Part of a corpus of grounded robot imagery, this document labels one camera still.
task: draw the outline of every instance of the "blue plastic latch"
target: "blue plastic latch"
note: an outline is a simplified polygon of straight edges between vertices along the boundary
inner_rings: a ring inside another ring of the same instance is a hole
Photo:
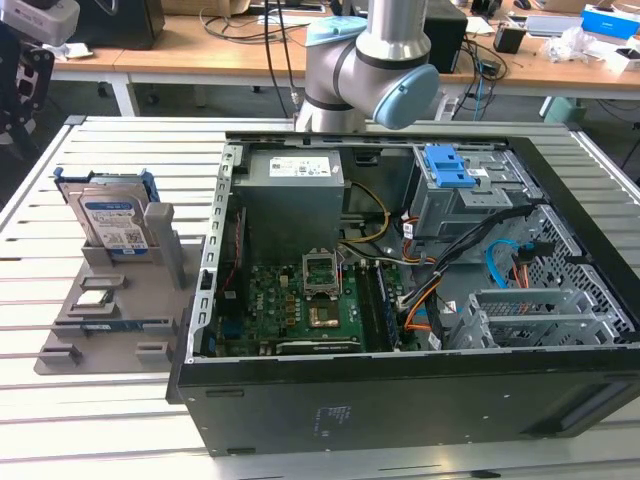
[[[424,157],[442,188],[473,188],[476,181],[467,175],[464,160],[451,145],[424,147]]]

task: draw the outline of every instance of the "power supply label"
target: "power supply label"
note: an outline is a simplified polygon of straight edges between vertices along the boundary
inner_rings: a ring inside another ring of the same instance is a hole
[[[273,157],[270,177],[330,177],[329,157]]]

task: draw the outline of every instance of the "floor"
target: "floor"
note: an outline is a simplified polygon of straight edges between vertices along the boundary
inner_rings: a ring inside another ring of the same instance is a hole
[[[212,86],[207,88],[207,106],[196,108],[193,89],[186,85],[136,85],[136,94],[143,116],[189,116],[189,117],[254,117],[274,118],[282,115],[273,88],[262,88],[260,93],[252,93],[247,87]],[[107,98],[100,98],[96,84],[77,82],[53,82],[45,109],[38,114],[37,127],[33,138],[44,150],[60,129],[68,115],[119,115],[111,92]],[[149,93],[155,93],[159,102],[147,104]],[[283,90],[283,98],[290,112],[288,92]],[[609,102],[599,104],[587,101],[588,112],[581,123],[582,128],[618,164],[628,155],[632,146],[640,139],[640,131],[633,130],[634,122],[640,122],[640,104],[633,102]],[[540,122],[538,111],[541,98],[497,97],[487,110],[484,121]],[[435,115],[437,101],[425,114],[425,119]],[[471,120],[472,111],[461,110],[458,120]],[[22,179],[31,168],[15,154],[13,147],[0,147],[0,207],[11,197]],[[640,177],[640,149],[630,159],[625,171],[632,178]]]

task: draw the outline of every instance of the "connector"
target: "connector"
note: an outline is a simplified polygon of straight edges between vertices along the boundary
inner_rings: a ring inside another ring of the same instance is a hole
[[[518,255],[516,262],[520,265],[529,265],[533,263],[536,257],[551,257],[553,251],[556,248],[556,244],[553,242],[539,242],[534,240],[533,242],[525,243],[518,248]]]

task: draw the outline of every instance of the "light blue joint cap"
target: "light blue joint cap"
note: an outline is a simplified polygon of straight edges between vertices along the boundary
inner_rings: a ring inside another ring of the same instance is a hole
[[[373,112],[373,121],[390,130],[408,127],[427,111],[438,93],[438,71],[422,65],[391,87]]]
[[[307,27],[307,47],[339,42],[356,37],[367,28],[367,20],[360,17],[326,17]]]

